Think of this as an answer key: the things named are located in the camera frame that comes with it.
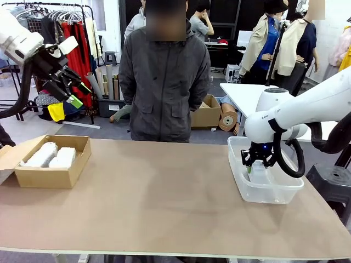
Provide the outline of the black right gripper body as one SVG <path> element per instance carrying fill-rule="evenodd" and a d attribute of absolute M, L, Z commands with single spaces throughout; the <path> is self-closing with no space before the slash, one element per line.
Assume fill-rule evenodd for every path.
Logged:
<path fill-rule="evenodd" d="M 248 150 L 248 157 L 251 160 L 268 161 L 273 156 L 273 143 L 255 143 L 252 142 Z"/>

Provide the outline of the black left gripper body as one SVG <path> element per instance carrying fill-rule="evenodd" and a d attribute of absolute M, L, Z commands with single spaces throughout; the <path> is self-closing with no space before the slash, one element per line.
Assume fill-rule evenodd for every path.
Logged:
<path fill-rule="evenodd" d="M 68 62 L 58 48 L 41 48 L 32 57 L 32 75 L 46 81 L 71 82 Z"/>

